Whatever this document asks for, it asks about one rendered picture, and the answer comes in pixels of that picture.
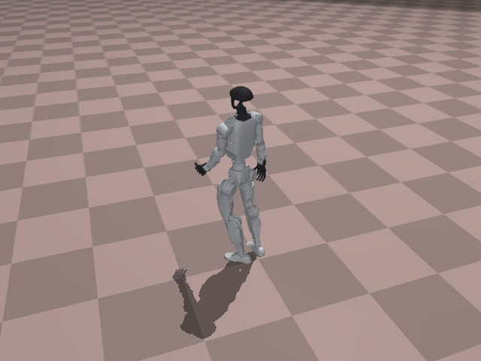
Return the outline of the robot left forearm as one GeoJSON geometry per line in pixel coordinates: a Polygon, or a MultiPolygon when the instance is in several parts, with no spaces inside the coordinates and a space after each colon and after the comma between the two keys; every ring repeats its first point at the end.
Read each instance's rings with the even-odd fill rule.
{"type": "Polygon", "coordinates": [[[219,158],[219,152],[217,150],[213,150],[211,157],[207,161],[206,165],[204,165],[202,168],[205,171],[209,171],[210,169],[213,169],[217,163],[220,162],[221,158],[219,158]]]}

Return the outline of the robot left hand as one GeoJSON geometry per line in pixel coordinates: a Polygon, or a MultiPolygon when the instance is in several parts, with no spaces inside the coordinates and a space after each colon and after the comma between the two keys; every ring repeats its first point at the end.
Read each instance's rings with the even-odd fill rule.
{"type": "Polygon", "coordinates": [[[205,171],[205,170],[202,168],[204,165],[206,165],[206,163],[204,163],[204,164],[202,164],[202,165],[198,165],[197,162],[195,162],[195,165],[196,165],[195,169],[197,169],[197,171],[199,171],[199,174],[202,174],[202,176],[203,176],[204,174],[206,174],[207,171],[205,171]]]}

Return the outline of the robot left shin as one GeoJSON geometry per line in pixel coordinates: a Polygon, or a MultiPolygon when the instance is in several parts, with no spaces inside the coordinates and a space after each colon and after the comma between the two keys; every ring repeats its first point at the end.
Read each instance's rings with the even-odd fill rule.
{"type": "Polygon", "coordinates": [[[244,232],[242,226],[239,228],[239,225],[236,221],[230,220],[228,225],[225,224],[229,238],[231,239],[232,244],[234,245],[237,254],[239,257],[244,257],[245,250],[244,250],[244,232]],[[239,252],[239,253],[238,253],[239,252]],[[240,255],[239,255],[240,254],[240,255]]]}

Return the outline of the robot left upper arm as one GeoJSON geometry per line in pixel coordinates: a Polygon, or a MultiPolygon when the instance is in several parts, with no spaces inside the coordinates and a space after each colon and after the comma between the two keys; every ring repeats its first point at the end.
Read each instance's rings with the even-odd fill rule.
{"type": "Polygon", "coordinates": [[[234,128],[234,124],[231,123],[230,121],[220,123],[216,128],[216,133],[217,133],[216,145],[217,145],[217,147],[213,150],[217,150],[219,152],[219,155],[220,155],[219,158],[222,158],[225,155],[228,137],[231,135],[233,128],[234,128]]]}

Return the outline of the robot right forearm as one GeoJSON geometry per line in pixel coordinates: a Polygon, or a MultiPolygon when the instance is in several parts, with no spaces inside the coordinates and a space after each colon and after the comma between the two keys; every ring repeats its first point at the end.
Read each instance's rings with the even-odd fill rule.
{"type": "Polygon", "coordinates": [[[262,144],[256,145],[256,151],[257,151],[257,163],[262,165],[263,161],[266,159],[266,153],[265,153],[265,141],[263,141],[262,144]]]}

